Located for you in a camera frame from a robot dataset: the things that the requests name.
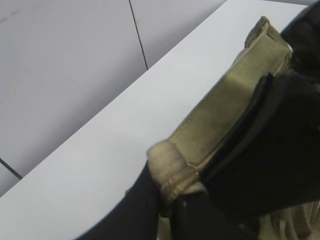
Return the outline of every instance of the white tabletop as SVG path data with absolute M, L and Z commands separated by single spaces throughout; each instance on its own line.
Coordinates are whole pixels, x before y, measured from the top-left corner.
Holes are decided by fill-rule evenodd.
M 0 198 L 0 239 L 74 239 L 132 186 L 147 149 L 167 138 L 267 16 L 282 30 L 302 9 L 229 0 Z

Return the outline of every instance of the white table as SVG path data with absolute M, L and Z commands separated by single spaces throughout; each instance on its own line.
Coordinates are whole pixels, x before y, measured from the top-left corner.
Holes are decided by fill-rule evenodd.
M 229 68 L 262 15 L 282 30 L 303 5 L 229 0 L 0 198 L 0 239 L 67 240 L 108 214 Z

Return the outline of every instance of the black fabric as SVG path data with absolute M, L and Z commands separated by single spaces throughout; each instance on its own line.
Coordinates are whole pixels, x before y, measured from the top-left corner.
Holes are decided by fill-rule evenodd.
M 203 192 L 181 195 L 170 219 L 173 240 L 249 240 Z
M 254 124 L 260 108 L 265 104 L 268 93 L 272 87 L 274 77 L 272 75 L 263 76 L 256 85 L 250 102 L 239 118 L 239 120 L 232 127 L 224 144 L 219 151 L 214 155 L 213 159 L 209 161 L 200 173 L 201 180 L 205 182 L 210 179 L 212 175 L 219 172 L 226 163 L 225 158 L 232 149 L 239 144 L 244 138 L 249 129 Z
M 293 50 L 290 68 L 320 82 L 320 1 L 296 16 L 281 36 Z
M 204 184 L 231 220 L 320 199 L 320 95 L 311 82 L 279 76 L 241 141 L 211 159 L 211 170 L 225 167 Z
M 158 199 L 157 187 L 146 164 L 123 200 L 78 240 L 155 240 Z

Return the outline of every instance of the khaki fabric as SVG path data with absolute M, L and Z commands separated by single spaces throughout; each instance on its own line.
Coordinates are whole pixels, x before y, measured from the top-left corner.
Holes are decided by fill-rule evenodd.
M 181 194 L 206 191 L 199 175 L 187 165 L 176 144 L 169 140 L 161 141 L 148 150 L 147 157 L 149 170 L 165 206 Z
M 225 75 L 170 136 L 187 163 L 201 169 L 244 112 L 260 78 L 285 71 L 291 50 L 262 17 Z
M 157 240 L 172 240 L 169 218 L 159 217 Z
M 275 211 L 259 219 L 259 240 L 320 240 L 319 201 Z

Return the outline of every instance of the tan bag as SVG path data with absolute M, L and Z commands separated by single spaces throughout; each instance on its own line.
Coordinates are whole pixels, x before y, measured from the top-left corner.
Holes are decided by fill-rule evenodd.
M 262 17 L 246 38 L 244 50 L 216 86 L 167 140 L 148 151 L 149 169 L 165 206 L 182 193 L 205 191 L 197 171 L 222 145 L 246 109 L 260 78 L 288 69 L 291 54 L 288 44 Z M 168 222 L 161 218 L 158 239 L 169 239 L 169 233 Z

